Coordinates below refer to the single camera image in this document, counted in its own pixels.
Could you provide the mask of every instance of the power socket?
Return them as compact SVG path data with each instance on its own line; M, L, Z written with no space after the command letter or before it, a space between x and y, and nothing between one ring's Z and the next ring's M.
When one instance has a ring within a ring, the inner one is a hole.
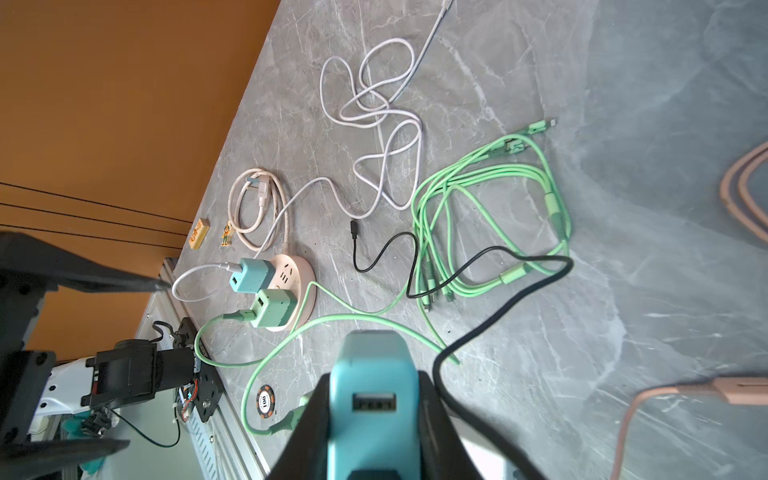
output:
M317 288L314 286L310 290L310 294L306 299L306 305L304 311L301 314L301 318L297 318L299 307L301 306L304 295L310 282L315 280L315 272L312 270L312 266L304 257L298 257L297 255L276 255L270 260L275 266L275 274L272 277L267 289L283 289L290 290L293 296L298 301L296 308L293 309L288 321L282 326L268 326L270 332L279 332L285 329L292 329L294 324L296 327L302 326L312 315L312 310L315 308L315 300L317 298Z

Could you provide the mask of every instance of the green usb connector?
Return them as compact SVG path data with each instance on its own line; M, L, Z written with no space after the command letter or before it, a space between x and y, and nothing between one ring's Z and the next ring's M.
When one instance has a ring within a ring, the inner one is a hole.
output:
M296 297L290 290L279 288L259 290L251 309L256 314L253 325L283 326L296 309Z

